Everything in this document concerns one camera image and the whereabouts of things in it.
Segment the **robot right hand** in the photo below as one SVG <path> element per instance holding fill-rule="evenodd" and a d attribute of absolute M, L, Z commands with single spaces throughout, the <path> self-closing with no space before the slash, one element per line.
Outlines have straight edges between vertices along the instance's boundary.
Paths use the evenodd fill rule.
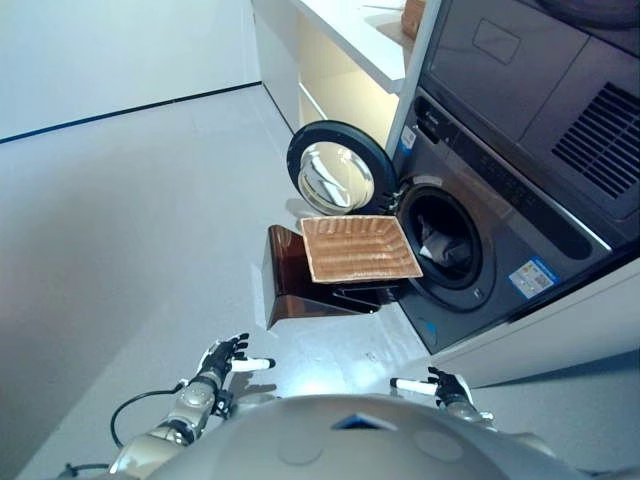
<path fill-rule="evenodd" d="M 392 377 L 389 385 L 395 389 L 433 396 L 437 405 L 448 406 L 460 402 L 474 404 L 470 388 L 463 377 L 433 366 L 429 366 L 427 372 L 426 380 Z"/>

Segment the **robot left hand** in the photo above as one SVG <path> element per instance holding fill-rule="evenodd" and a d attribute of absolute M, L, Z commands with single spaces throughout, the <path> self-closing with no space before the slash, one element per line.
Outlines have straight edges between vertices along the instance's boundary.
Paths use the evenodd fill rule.
<path fill-rule="evenodd" d="M 220 389 L 229 374 L 252 373 L 274 368 L 274 359 L 250 357 L 246 354 L 249 337 L 250 334 L 245 332 L 225 340 L 217 340 L 203 353 L 192 381 L 210 384 Z"/>

